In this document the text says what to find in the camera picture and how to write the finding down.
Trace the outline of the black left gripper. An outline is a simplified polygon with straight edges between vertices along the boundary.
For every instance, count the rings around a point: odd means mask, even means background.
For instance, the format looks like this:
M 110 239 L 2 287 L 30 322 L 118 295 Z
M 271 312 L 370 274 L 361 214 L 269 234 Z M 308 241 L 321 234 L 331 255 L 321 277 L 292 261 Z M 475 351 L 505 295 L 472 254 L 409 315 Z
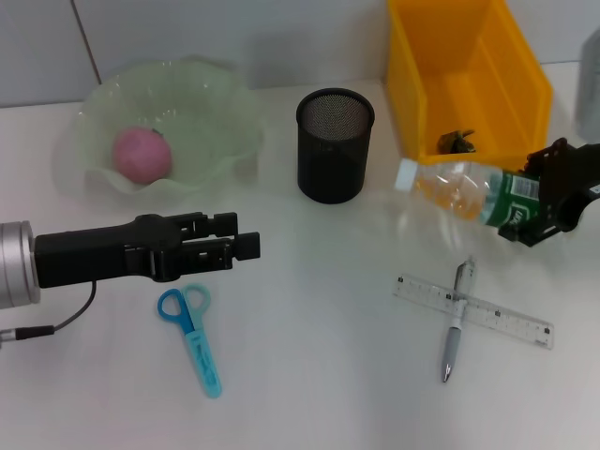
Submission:
M 230 270 L 233 260 L 261 257 L 258 232 L 237 234 L 235 213 L 179 215 L 177 225 L 166 217 L 143 215 L 118 226 L 42 234 L 35 239 L 37 281 L 41 288 L 128 276 L 164 282 L 173 277 L 168 265 L 181 247 L 180 273 Z M 223 238 L 182 246 L 183 237 L 211 235 Z

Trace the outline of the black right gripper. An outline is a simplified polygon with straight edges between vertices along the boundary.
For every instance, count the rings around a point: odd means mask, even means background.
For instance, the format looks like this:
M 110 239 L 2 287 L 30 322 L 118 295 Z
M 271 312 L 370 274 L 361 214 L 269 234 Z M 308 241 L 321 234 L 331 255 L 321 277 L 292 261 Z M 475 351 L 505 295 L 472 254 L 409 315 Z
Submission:
M 529 154 L 517 172 L 540 177 L 543 216 L 526 218 L 524 211 L 511 211 L 498 235 L 529 248 L 559 231 L 573 231 L 585 208 L 599 199 L 599 144 L 576 148 L 565 138 Z

